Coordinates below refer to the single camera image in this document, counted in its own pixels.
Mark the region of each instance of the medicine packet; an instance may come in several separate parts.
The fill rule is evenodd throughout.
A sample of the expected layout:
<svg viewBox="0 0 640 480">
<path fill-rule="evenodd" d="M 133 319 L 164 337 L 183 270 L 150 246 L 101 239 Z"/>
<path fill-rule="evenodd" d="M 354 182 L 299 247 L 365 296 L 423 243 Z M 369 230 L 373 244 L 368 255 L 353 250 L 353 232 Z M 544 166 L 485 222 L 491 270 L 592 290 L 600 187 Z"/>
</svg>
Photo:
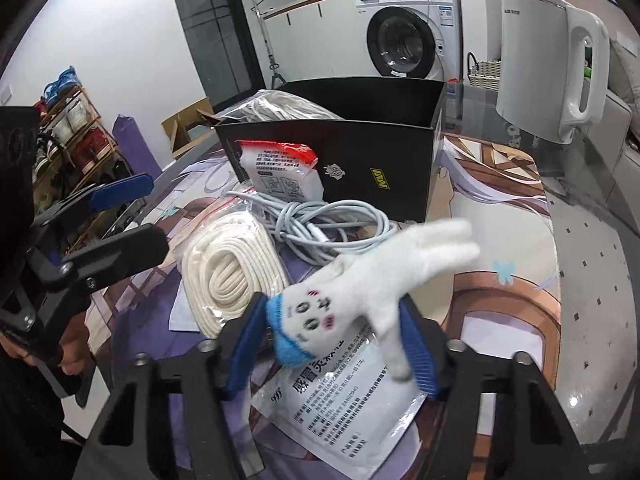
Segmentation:
<svg viewBox="0 0 640 480">
<path fill-rule="evenodd" d="M 324 188 L 314 169 L 318 156 L 304 144 L 239 140 L 240 165 L 256 191 L 284 202 L 317 202 Z"/>
<path fill-rule="evenodd" d="M 412 423 L 426 395 L 387 373 L 368 323 L 355 321 L 322 359 L 282 368 L 252 399 L 277 428 L 352 480 L 367 480 Z"/>
</svg>

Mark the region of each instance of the black sleeve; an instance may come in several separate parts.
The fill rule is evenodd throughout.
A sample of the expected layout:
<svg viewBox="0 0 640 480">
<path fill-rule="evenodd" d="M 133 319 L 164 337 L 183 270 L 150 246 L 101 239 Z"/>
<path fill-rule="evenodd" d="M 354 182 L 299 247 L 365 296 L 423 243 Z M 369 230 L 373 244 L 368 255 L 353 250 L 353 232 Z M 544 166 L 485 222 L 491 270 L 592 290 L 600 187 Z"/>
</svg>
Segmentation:
<svg viewBox="0 0 640 480">
<path fill-rule="evenodd" d="M 81 448 L 61 441 L 55 419 L 64 412 L 47 380 L 0 346 L 0 478 L 71 479 Z"/>
</svg>

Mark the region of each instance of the blue gripper pad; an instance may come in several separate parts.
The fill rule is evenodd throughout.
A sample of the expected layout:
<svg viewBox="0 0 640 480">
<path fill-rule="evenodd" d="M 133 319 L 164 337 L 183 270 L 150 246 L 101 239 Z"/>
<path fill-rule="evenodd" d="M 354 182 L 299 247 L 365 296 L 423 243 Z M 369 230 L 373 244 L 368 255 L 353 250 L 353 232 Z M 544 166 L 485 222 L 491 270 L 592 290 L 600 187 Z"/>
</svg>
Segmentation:
<svg viewBox="0 0 640 480">
<path fill-rule="evenodd" d="M 154 189 L 154 180 L 146 173 L 117 180 L 96 189 L 88 204 L 94 211 L 106 211 L 125 202 L 147 196 Z"/>
<path fill-rule="evenodd" d="M 226 385 L 223 387 L 227 397 L 231 400 L 238 392 L 243 390 L 251 376 L 251 372 L 255 366 L 255 358 L 258 355 L 264 334 L 267 330 L 266 303 L 268 298 L 264 294 L 254 294 L 249 306 L 239 320 L 232 320 L 230 325 L 236 321 L 244 322 L 239 336 L 236 338 L 229 357 L 228 378 Z M 222 329 L 218 336 L 218 343 L 223 346 L 226 344 L 225 329 Z"/>
<path fill-rule="evenodd" d="M 404 353 L 414 370 L 415 381 L 420 389 L 429 397 L 435 398 L 444 386 L 439 377 L 439 368 L 444 363 L 446 338 L 437 323 L 422 318 L 408 296 L 400 300 L 399 306 Z"/>
</svg>

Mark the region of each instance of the red and white package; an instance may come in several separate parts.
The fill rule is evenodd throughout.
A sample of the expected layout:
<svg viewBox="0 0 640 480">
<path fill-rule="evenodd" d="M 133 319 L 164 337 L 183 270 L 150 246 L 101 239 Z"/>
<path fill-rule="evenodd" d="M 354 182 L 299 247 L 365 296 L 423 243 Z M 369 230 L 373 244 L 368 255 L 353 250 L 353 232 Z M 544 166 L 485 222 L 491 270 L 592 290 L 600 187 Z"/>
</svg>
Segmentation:
<svg viewBox="0 0 640 480">
<path fill-rule="evenodd" d="M 322 200 L 324 188 L 314 169 L 318 156 L 304 144 L 239 140 L 240 165 L 258 192 L 285 202 Z"/>
</svg>

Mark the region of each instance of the person's hand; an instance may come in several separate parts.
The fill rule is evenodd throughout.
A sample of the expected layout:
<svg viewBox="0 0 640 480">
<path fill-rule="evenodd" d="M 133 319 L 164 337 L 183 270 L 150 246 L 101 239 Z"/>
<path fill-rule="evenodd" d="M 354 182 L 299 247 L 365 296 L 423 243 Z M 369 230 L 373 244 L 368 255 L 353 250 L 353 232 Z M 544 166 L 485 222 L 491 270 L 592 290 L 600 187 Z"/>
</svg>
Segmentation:
<svg viewBox="0 0 640 480">
<path fill-rule="evenodd" d="M 82 312 L 71 318 L 60 339 L 63 357 L 58 366 L 65 374 L 78 375 L 82 373 L 90 358 L 88 341 L 89 329 L 84 325 L 84 312 Z M 0 344 L 9 357 L 21 359 L 29 366 L 35 366 L 33 357 L 25 349 L 9 341 L 3 334 L 0 334 Z"/>
</svg>

